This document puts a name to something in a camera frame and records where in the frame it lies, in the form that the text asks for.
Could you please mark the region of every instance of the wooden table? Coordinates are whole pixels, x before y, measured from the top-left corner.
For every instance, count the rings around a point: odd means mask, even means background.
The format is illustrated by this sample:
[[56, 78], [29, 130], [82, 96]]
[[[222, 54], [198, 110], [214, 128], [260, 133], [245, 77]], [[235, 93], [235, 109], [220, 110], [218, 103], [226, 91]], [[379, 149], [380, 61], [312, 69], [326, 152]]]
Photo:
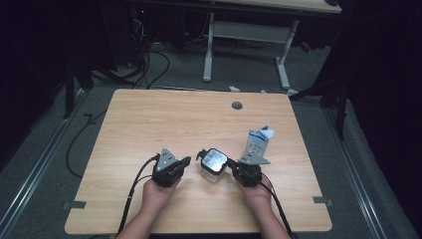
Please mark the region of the wooden table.
[[[241, 110], [233, 102], [243, 104]], [[213, 184], [200, 175], [196, 154], [215, 147], [233, 159], [245, 151], [249, 129], [276, 133], [262, 170], [272, 180], [294, 231], [327, 231], [331, 222], [289, 98], [281, 94], [117, 90], [66, 223], [70, 234], [116, 233], [131, 184], [142, 165], [168, 148], [191, 156], [183, 179], [152, 233], [245, 233], [259, 228], [231, 171]], [[152, 164], [142, 175], [150, 174]], [[127, 221], [141, 204], [136, 188]], [[277, 206], [273, 204], [276, 214]]]

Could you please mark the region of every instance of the black controller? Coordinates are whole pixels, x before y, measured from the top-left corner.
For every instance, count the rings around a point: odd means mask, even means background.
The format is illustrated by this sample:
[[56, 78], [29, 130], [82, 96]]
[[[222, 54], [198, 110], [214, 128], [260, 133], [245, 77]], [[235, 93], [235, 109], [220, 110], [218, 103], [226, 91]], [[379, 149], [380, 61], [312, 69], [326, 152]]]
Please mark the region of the black controller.
[[233, 176], [244, 187], [254, 187], [263, 179], [263, 173], [259, 165], [247, 165], [236, 162], [233, 159], [229, 159], [227, 165], [232, 168]]
[[170, 187], [183, 175], [184, 168], [189, 164], [190, 156], [177, 160], [170, 151], [164, 148], [152, 169], [152, 180], [160, 187]]

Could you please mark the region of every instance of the black cable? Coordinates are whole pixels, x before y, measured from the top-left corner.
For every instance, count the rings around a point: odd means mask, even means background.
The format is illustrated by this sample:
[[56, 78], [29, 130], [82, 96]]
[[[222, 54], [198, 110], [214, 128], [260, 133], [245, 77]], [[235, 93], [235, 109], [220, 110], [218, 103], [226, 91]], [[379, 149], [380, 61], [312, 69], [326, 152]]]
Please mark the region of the black cable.
[[145, 80], [146, 85], [148, 85], [148, 80], [146, 79], [146, 72], [148, 72], [149, 69], [149, 51], [146, 54], [146, 58], [147, 58], [147, 63], [146, 63], [146, 68], [143, 71], [142, 75], [136, 80], [136, 82], [133, 85], [133, 89], [134, 88], [138, 88], [140, 87], [140, 85], [142, 84], [143, 80]]
[[154, 82], [156, 82], [160, 77], [162, 77], [167, 72], [168, 68], [170, 67], [170, 60], [164, 54], [159, 53], [159, 52], [155, 52], [155, 54], [158, 54], [158, 55], [162, 56], [165, 60], [167, 60], [167, 66], [165, 67], [165, 70], [158, 77], [156, 77], [149, 84], [147, 84], [147, 86], [146, 86], [147, 90], [149, 90], [151, 88], [152, 84]]
[[290, 227], [290, 224], [289, 224], [289, 222], [288, 222], [288, 218], [286, 217], [286, 214], [285, 214], [285, 212], [283, 211], [282, 204], [280, 203], [280, 200], [279, 200], [279, 198], [277, 197], [276, 190], [274, 189], [273, 183], [271, 182], [270, 178], [269, 178], [266, 174], [264, 174], [264, 173], [263, 173], [263, 175], [264, 175], [265, 177], [267, 177], [267, 179], [268, 179], [268, 181], [270, 182], [271, 187], [272, 187], [272, 189], [273, 189], [273, 190], [271, 190], [270, 188], [268, 188], [268, 187], [267, 187], [267, 185], [265, 185], [265, 184], [264, 184], [264, 183], [262, 183], [262, 182], [260, 182], [260, 184], [261, 184], [261, 185], [263, 185], [263, 186], [264, 186], [267, 190], [269, 190], [269, 191], [271, 192], [271, 194], [273, 195], [273, 197], [274, 197], [274, 201], [276, 202], [277, 208], [279, 209], [279, 214], [280, 214], [280, 216], [282, 217], [283, 222], [285, 223], [286, 230], [288, 231], [288, 234], [289, 234], [292, 238], [294, 238], [294, 234], [293, 234], [293, 232], [292, 232], [292, 228]]
[[106, 113], [106, 110], [101, 112], [100, 114], [98, 114], [96, 117], [94, 117], [93, 119], [89, 120], [87, 122], [87, 124], [85, 126], [83, 126], [78, 133], [74, 136], [74, 138], [72, 139], [71, 143], [69, 144], [68, 147], [68, 151], [66, 152], [66, 167], [68, 168], [68, 171], [75, 177], [78, 178], [82, 178], [81, 175], [77, 174], [76, 172], [74, 172], [74, 170], [71, 168], [70, 162], [69, 162], [69, 155], [71, 153], [71, 149], [72, 146], [74, 145], [75, 141], [77, 140], [77, 138], [81, 135], [81, 133], [91, 124], [93, 124], [93, 122], [95, 122], [98, 118], [102, 117], [104, 114]]
[[205, 30], [207, 30], [207, 26], [209, 26], [208, 20], [210, 19], [210, 15], [211, 15], [211, 13], [207, 14], [207, 18], [205, 19], [204, 27], [202, 28], [202, 31], [201, 31], [201, 33], [199, 33], [198, 37], [196, 37], [192, 41], [189, 41], [189, 42], [186, 42], [186, 43], [195, 43], [195, 42], [198, 42], [198, 41], [202, 41], [204, 39], [208, 39], [208, 36], [205, 37], [205, 38], [202, 38], [202, 39], [200, 39], [200, 38], [204, 35]]
[[142, 178], [139, 178], [140, 175], [142, 174], [142, 172], [146, 168], [146, 166], [149, 165], [150, 162], [152, 162], [154, 160], [158, 160], [158, 159], [159, 159], [159, 154], [157, 154], [156, 156], [150, 158], [146, 163], [143, 164], [142, 168], [137, 173], [137, 176], [134, 179], [134, 182], [133, 182], [133, 184], [132, 184], [132, 186], [130, 188], [130, 192], [129, 192], [128, 196], [127, 196], [126, 205], [124, 206], [123, 215], [121, 216], [121, 222], [120, 222], [120, 226], [118, 227], [117, 235], [123, 230], [124, 224], [126, 223], [127, 213], [129, 211], [129, 208], [130, 208], [130, 202], [131, 202], [131, 199], [133, 197], [134, 188], [136, 187], [136, 185], [139, 183], [139, 181], [141, 179], [147, 177], [147, 176], [144, 176]]

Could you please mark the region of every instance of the person's right hand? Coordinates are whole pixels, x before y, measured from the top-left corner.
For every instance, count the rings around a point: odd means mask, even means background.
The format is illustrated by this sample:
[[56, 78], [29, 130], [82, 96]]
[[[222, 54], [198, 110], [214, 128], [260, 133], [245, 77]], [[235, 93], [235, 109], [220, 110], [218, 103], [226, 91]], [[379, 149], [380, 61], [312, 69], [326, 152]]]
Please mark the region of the person's right hand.
[[160, 212], [170, 201], [171, 194], [179, 184], [181, 178], [171, 185], [171, 187], [160, 187], [152, 179], [148, 179], [143, 184], [141, 210], [153, 210]]
[[[246, 204], [253, 212], [271, 208], [271, 193], [261, 184], [254, 187], [244, 187], [239, 181], [236, 180], [236, 182], [245, 196]], [[271, 183], [267, 177], [264, 176], [261, 182], [271, 188]]]

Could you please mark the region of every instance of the hand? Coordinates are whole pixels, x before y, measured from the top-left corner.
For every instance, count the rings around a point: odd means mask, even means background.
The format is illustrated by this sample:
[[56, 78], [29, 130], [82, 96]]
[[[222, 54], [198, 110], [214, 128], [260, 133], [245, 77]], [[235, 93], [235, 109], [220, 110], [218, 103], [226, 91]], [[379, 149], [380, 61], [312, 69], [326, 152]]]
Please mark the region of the hand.
[[152, 179], [143, 184], [142, 206], [118, 235], [118, 239], [146, 239], [159, 212], [167, 206], [181, 178], [171, 187], [160, 187]]
[[[253, 212], [258, 212], [262, 209], [271, 208], [271, 193], [261, 184], [254, 187], [244, 187], [239, 181], [237, 184], [245, 196], [245, 201]], [[267, 177], [263, 177], [262, 183], [268, 188], [271, 188], [271, 183]]]
[[152, 179], [143, 184], [142, 206], [140, 210], [148, 210], [158, 214], [170, 201], [171, 194], [181, 178], [171, 187], [160, 187]]
[[[245, 195], [246, 204], [251, 208], [261, 228], [261, 236], [264, 239], [290, 239], [285, 227], [274, 214], [271, 207], [271, 193], [261, 184], [255, 187], [244, 187], [236, 181], [240, 190]], [[271, 188], [267, 177], [263, 177], [262, 183]]]

